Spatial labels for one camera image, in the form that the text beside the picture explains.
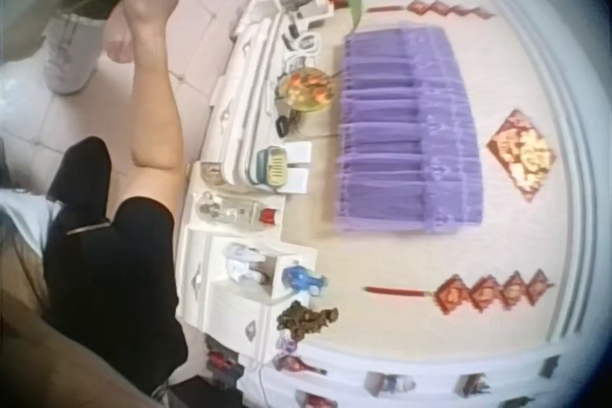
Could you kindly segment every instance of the purple cloth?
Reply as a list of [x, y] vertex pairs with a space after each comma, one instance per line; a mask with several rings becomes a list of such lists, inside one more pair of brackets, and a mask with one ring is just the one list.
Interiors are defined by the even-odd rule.
[[349, 36], [340, 105], [340, 229], [437, 232], [482, 223], [476, 132], [442, 29]]

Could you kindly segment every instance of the white flower pot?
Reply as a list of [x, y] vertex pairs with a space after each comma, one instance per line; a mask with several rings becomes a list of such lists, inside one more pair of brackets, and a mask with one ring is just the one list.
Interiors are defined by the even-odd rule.
[[82, 89], [98, 64], [105, 20], [75, 14], [51, 19], [47, 27], [49, 55], [44, 66], [50, 90], [68, 95]]

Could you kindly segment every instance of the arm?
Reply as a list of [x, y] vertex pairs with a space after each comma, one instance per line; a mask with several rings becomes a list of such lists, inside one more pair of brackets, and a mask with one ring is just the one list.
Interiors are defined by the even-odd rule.
[[165, 26], [178, 0], [123, 0], [134, 45], [134, 127], [122, 201], [153, 199], [173, 214], [183, 189], [183, 133], [167, 67]]

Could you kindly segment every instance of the black shorts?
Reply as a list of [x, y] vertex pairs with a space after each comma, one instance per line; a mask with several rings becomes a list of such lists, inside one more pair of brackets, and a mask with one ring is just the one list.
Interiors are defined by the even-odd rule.
[[174, 219], [154, 200], [131, 198], [108, 221], [110, 175], [100, 139], [64, 156], [49, 190], [65, 205], [43, 254], [45, 319], [151, 394], [187, 357], [175, 318]]

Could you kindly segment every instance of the blue toy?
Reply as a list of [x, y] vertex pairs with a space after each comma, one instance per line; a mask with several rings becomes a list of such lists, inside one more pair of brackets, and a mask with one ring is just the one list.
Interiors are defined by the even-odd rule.
[[320, 296], [321, 289], [327, 286], [325, 276], [315, 277], [311, 272], [300, 265], [285, 268], [283, 271], [283, 283], [297, 291], [308, 290], [313, 296]]

